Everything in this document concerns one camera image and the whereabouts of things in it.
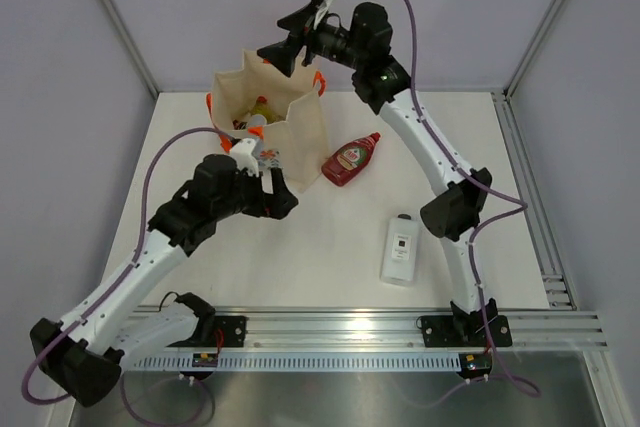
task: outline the item inside bag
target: item inside bag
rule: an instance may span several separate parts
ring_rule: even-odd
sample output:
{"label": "item inside bag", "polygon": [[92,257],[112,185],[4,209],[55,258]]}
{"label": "item inside bag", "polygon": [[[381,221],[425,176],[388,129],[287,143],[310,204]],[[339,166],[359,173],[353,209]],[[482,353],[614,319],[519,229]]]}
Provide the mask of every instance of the item inside bag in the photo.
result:
{"label": "item inside bag", "polygon": [[247,113],[245,113],[240,119],[235,119],[233,121],[233,128],[236,130],[244,130],[247,128],[249,123],[255,123],[255,119],[260,118],[257,116],[264,118],[267,124],[273,124],[284,120],[284,117],[276,114],[273,109],[271,109],[267,98],[261,95],[256,99],[255,105]]}

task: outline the metal floor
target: metal floor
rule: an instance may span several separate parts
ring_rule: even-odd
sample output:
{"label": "metal floor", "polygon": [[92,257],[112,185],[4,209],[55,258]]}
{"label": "metal floor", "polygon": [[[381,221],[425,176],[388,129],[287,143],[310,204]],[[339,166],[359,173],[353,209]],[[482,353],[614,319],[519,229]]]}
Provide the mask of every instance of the metal floor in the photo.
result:
{"label": "metal floor", "polygon": [[[584,361],[579,353],[504,354],[518,375],[534,380],[543,396],[530,399],[505,383],[472,385],[444,404],[425,409],[460,382],[452,373],[217,373],[206,385],[215,398],[193,425],[216,427],[601,427]],[[178,423],[197,407],[185,382],[146,392],[166,374],[127,375],[138,414]],[[76,407],[71,426],[136,426],[118,389],[100,404]]]}

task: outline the red bottle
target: red bottle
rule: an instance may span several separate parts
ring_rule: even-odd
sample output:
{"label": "red bottle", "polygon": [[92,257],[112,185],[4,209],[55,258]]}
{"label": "red bottle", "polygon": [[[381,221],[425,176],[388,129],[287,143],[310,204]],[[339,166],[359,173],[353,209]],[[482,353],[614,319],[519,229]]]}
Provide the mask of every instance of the red bottle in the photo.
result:
{"label": "red bottle", "polygon": [[367,166],[378,140],[380,134],[375,132],[343,145],[322,164],[322,173],[338,187],[342,187]]}

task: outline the black cable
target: black cable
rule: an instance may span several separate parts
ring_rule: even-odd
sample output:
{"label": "black cable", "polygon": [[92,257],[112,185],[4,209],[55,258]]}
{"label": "black cable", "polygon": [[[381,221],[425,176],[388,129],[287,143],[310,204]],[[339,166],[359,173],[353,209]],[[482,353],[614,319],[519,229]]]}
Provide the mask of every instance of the black cable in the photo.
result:
{"label": "black cable", "polygon": [[175,292],[175,291],[173,291],[173,290],[170,290],[169,292],[164,294],[164,297],[160,301],[160,306],[158,307],[158,312],[160,312],[162,310],[162,306],[164,305],[164,301],[167,300],[167,297],[169,297],[171,294],[174,294],[176,297],[180,297],[180,294]]}

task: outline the white bottle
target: white bottle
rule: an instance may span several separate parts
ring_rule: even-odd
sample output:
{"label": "white bottle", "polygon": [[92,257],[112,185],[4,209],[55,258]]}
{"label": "white bottle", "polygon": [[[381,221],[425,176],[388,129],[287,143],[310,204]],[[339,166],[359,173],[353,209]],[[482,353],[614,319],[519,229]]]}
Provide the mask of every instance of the white bottle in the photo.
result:
{"label": "white bottle", "polygon": [[400,214],[389,221],[380,280],[409,285],[415,279],[420,224],[410,215]]}

